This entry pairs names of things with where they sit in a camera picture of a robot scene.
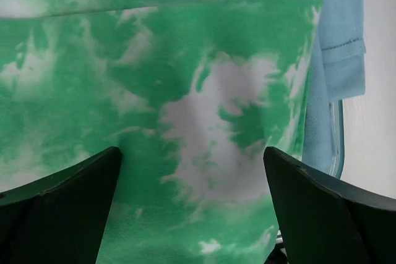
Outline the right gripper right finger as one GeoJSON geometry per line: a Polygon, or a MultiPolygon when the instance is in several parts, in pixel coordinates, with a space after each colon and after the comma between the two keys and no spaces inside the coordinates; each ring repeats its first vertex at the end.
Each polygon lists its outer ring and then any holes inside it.
{"type": "Polygon", "coordinates": [[[264,152],[273,207],[290,263],[395,263],[395,199],[264,152]]]}

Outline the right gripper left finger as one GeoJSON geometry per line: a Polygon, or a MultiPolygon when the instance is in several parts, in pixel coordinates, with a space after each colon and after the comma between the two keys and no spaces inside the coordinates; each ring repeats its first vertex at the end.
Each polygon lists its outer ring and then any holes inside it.
{"type": "Polygon", "coordinates": [[[95,263],[121,167],[109,147],[1,193],[1,263],[95,263]]]}

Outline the green tie-dye trousers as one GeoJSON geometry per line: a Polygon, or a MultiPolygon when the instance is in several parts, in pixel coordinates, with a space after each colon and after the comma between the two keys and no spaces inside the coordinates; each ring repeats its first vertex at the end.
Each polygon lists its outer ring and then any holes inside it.
{"type": "Polygon", "coordinates": [[[264,263],[322,0],[1,0],[1,188],[110,146],[98,263],[264,263]]]}

